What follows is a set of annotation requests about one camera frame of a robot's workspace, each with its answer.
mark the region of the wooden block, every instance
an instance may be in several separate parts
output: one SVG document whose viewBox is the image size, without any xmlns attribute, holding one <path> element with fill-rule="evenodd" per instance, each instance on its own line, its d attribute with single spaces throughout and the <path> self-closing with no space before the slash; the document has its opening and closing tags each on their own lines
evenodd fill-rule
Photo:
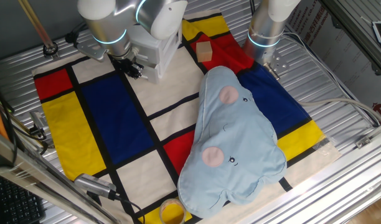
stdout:
<svg viewBox="0 0 381 224">
<path fill-rule="evenodd" d="M 196 56 L 198 62 L 209 62 L 213 57 L 210 41 L 196 43 Z"/>
</svg>

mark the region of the mondrian pattern mat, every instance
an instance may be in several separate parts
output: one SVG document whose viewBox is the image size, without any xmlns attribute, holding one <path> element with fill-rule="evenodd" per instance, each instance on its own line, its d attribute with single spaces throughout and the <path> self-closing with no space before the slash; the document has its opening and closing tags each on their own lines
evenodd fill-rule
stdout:
<svg viewBox="0 0 381 224">
<path fill-rule="evenodd" d="M 146 223 L 161 223 L 159 206 L 177 197 L 177 181 L 190 153 L 204 74 L 219 65 L 237 74 L 271 121 L 288 160 L 285 177 L 267 185 L 248 205 L 224 206 L 207 220 L 187 213 L 186 223 L 237 223 L 335 161 L 340 154 L 311 117 L 259 64 L 247 57 L 220 11 L 182 21 L 182 44 L 160 84 L 134 80 L 81 54 L 34 70 L 37 88 L 65 175 L 87 173 L 114 183 L 139 205 Z M 197 63 L 196 43 L 210 41 L 210 62 Z M 141 214 L 101 198 L 117 217 Z"/>
</svg>

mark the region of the light blue plush toy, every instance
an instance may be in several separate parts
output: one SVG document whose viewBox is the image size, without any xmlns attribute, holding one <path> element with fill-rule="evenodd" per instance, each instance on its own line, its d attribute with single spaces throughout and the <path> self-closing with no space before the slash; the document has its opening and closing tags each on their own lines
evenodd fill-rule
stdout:
<svg viewBox="0 0 381 224">
<path fill-rule="evenodd" d="M 195 139 L 178 192 L 189 212 L 208 218 L 227 200 L 252 202 L 264 184 L 285 175 L 286 158 L 271 123 L 230 69 L 211 69 L 199 98 Z"/>
</svg>

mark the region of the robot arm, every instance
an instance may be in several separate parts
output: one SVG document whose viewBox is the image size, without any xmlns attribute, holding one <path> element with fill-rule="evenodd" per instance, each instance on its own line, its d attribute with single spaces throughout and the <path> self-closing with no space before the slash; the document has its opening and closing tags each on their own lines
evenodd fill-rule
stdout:
<svg viewBox="0 0 381 224">
<path fill-rule="evenodd" d="M 244 52 L 262 65 L 273 60 L 287 18 L 300 0 L 262 0 L 248 28 Z"/>
<path fill-rule="evenodd" d="M 119 62 L 134 63 L 127 29 L 139 23 L 154 38 L 166 39 L 178 30 L 186 6 L 186 0 L 78 0 L 78 12 L 100 49 L 81 43 L 77 48 L 99 61 L 108 53 Z"/>
</svg>

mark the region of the black keyboard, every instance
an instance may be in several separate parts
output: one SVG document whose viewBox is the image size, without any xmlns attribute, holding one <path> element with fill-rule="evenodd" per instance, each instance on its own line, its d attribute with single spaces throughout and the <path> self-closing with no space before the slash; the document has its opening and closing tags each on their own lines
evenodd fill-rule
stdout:
<svg viewBox="0 0 381 224">
<path fill-rule="evenodd" d="M 44 217 L 41 198 L 0 177 L 0 208 L 3 224 L 39 223 Z"/>
</svg>

